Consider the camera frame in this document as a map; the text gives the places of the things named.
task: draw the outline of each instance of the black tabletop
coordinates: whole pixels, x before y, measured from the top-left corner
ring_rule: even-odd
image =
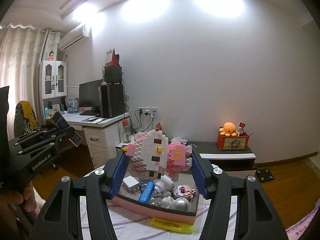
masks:
[[[197,146],[198,153],[203,154],[247,154],[253,153],[249,147],[246,150],[219,150],[217,142],[192,142],[188,141],[187,145],[195,144]]]

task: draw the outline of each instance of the silver bolt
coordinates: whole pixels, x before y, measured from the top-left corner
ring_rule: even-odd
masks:
[[[255,176],[249,175],[248,176],[248,181],[255,182],[256,181]]]
[[[222,173],[222,169],[220,169],[219,167],[216,167],[216,168],[214,168],[213,169],[213,172],[215,173],[215,174],[221,174]]]
[[[96,171],[94,171],[95,174],[97,175],[102,175],[104,173],[103,169],[97,169]]]
[[[62,182],[67,182],[67,181],[69,181],[69,179],[70,179],[69,176],[63,176],[63,177],[61,178],[61,181],[62,181]]]

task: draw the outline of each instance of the hello kitty block figure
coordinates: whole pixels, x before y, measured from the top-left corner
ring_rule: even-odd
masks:
[[[180,138],[168,145],[168,138],[162,131],[139,132],[135,142],[124,148],[131,157],[128,171],[133,177],[160,179],[165,173],[173,181],[178,180],[179,172],[192,166],[191,146],[180,143]]]

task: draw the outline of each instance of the cabinet glass panel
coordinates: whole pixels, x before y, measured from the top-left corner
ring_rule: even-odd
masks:
[[[51,79],[52,79],[52,66],[47,65],[45,66],[45,79],[44,79],[44,85],[45,85],[45,94],[50,95],[51,94]]]
[[[58,66],[58,92],[64,92],[64,83],[63,83],[63,71],[64,71],[64,66],[59,65]]]

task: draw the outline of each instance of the orange plush toy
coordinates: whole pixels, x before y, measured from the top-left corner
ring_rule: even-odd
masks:
[[[231,136],[237,136],[238,135],[236,126],[231,122],[226,122],[223,125],[223,128],[219,129],[219,132],[220,132],[220,135],[225,135],[227,137],[229,137],[230,135]]]

